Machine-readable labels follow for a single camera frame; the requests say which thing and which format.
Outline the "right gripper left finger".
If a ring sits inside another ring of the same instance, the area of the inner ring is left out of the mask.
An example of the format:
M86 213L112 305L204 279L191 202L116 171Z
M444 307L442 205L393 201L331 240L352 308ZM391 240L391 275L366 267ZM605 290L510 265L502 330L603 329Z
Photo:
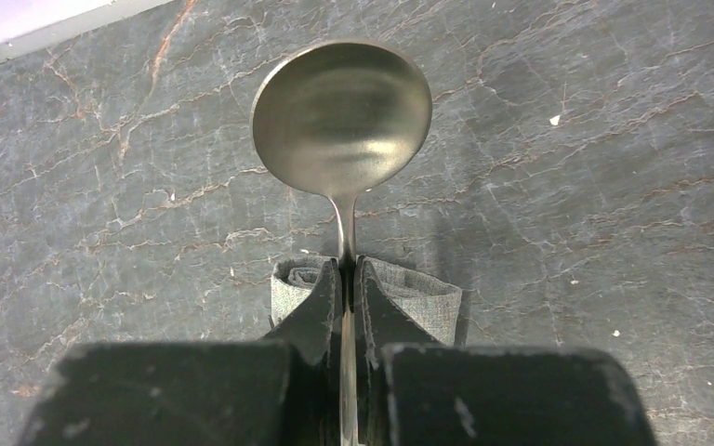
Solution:
M333 258L289 258L271 275L271 320L264 335L292 349L283 442L338 445L341 279Z

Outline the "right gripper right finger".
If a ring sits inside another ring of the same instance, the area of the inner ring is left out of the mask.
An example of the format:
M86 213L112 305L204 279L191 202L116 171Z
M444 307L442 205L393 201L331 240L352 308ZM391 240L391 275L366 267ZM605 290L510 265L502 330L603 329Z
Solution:
M355 273L355 332L357 360L358 440L382 445L384 422L381 349L392 343L436 344L435 337L391 301L377 269L366 256Z

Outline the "grey cloth napkin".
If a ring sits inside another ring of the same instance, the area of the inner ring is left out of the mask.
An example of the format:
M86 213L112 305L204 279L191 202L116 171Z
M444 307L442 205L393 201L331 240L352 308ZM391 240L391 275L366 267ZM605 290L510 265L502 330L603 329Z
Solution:
M283 321L311 293L327 256L292 257L274 265L271 320ZM456 342L462 289L424 272L370 258L382 290L415 323L442 344Z

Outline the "silver spoon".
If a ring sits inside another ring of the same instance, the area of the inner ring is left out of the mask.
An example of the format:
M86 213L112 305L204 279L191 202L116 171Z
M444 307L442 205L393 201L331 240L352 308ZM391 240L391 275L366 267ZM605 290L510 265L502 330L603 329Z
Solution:
M398 51L336 40L285 59L262 82L250 127L264 166L295 190L327 198L338 224L342 283L340 441L358 441L354 275L357 197L401 171L430 130L423 72Z

